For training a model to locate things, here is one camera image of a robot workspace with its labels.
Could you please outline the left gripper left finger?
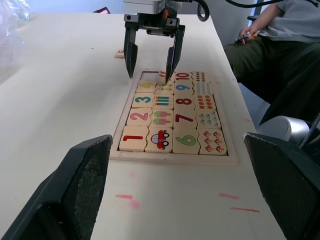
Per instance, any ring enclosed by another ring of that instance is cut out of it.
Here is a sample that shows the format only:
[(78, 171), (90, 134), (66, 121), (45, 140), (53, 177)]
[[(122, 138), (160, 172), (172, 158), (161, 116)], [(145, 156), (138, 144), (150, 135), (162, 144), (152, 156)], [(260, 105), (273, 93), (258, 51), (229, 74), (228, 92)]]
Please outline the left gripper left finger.
[(4, 240), (89, 240), (104, 195), (110, 134), (73, 146), (34, 191)]

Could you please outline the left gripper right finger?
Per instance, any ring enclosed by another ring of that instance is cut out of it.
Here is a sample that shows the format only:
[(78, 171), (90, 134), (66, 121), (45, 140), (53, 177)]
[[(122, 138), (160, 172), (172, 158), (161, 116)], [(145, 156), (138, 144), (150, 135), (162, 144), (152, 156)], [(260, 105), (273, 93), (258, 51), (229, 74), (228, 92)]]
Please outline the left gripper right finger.
[(320, 238), (320, 167), (297, 145), (243, 135), (262, 196), (288, 240)]

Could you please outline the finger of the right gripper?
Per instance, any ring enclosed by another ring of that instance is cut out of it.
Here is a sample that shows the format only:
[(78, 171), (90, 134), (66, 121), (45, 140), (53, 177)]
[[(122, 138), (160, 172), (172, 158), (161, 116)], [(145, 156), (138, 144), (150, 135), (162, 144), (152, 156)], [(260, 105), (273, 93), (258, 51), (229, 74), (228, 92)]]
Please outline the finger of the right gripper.
[(134, 70), (135, 70), (137, 55), (138, 55), (138, 46), (135, 44), (136, 32), (137, 32), (136, 28), (132, 28), (130, 26), (125, 27), (124, 58), (125, 58), (125, 66), (130, 79), (134, 75)]
[(168, 49), (167, 62), (166, 62), (166, 75), (165, 83), (167, 84), (173, 75), (179, 61), (181, 58), (183, 38), (185, 34), (185, 26), (179, 25), (179, 28), (174, 34), (174, 43), (173, 46)]

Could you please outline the bare person hand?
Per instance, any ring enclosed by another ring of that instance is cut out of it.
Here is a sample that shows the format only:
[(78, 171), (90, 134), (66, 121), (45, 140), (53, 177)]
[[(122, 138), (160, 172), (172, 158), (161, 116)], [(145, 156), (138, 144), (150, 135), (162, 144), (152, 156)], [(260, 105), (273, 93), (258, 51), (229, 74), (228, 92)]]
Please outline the bare person hand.
[(253, 41), (258, 36), (257, 31), (258, 30), (252, 26), (243, 28), (239, 33), (238, 41), (243, 45)]

